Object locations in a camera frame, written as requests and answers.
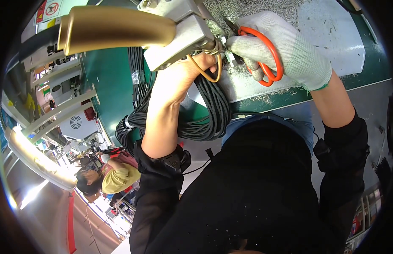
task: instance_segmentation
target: black hair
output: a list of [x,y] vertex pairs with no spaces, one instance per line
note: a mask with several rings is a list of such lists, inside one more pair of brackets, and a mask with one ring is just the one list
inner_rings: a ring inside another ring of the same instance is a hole
[[103,177],[99,177],[91,185],[88,185],[88,180],[80,173],[77,174],[77,188],[82,191],[85,196],[92,196],[102,189]]

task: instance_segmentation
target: white work glove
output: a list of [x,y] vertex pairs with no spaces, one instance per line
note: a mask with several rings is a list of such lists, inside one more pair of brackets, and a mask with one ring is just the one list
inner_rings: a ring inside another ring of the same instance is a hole
[[[297,87],[313,91],[327,86],[332,75],[331,63],[283,18],[264,11],[240,18],[236,23],[261,32],[274,44],[284,66],[284,74],[294,79]],[[264,77],[257,62],[276,70],[270,50],[257,37],[234,36],[226,41],[226,46],[245,60],[257,81]]]
[[108,160],[110,160],[110,155],[108,155],[108,154],[103,154],[103,155],[101,155],[101,160],[102,160],[102,162],[103,162],[104,164],[107,164],[107,163],[108,163]]

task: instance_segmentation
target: brass handle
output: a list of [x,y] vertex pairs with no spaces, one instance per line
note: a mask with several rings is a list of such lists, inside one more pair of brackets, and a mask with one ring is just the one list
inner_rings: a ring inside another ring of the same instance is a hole
[[75,6],[62,16],[58,50],[65,55],[103,48],[166,46],[176,34],[173,20],[111,6]]

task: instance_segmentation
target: hand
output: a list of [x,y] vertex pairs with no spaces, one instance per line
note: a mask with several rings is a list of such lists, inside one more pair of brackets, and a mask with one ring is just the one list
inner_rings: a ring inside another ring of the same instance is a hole
[[[211,72],[216,71],[215,56],[200,53],[193,58],[201,69],[209,68]],[[198,69],[188,59],[179,60],[168,68],[159,71],[153,85],[150,103],[156,103],[160,106],[180,104],[199,74]]]
[[[296,86],[301,86],[307,91],[327,86],[332,75],[331,63],[283,18],[273,12],[264,11],[243,17],[236,23],[256,29],[271,40],[281,58],[284,74],[294,79]],[[270,50],[257,37],[234,36],[226,41],[226,46],[244,58],[257,81],[264,77],[257,62],[276,70]]]

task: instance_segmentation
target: scissors handle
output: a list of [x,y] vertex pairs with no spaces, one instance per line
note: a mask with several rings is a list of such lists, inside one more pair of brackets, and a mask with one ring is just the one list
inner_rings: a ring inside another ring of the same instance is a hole
[[283,68],[283,65],[280,61],[280,57],[277,53],[277,50],[276,50],[274,44],[264,34],[260,33],[259,31],[255,30],[253,28],[246,27],[246,26],[241,26],[240,29],[238,30],[239,35],[247,35],[248,33],[250,33],[250,34],[254,35],[255,37],[259,38],[260,40],[262,40],[263,43],[270,50],[271,54],[273,55],[274,62],[275,62],[276,68],[277,68],[277,76],[275,76],[271,72],[271,69],[266,64],[259,63],[260,67],[262,68],[263,72],[265,73],[265,75],[268,78],[268,82],[261,80],[261,81],[259,81],[259,83],[264,85],[265,87],[269,87],[275,81],[280,81],[280,79],[283,77],[284,68]]

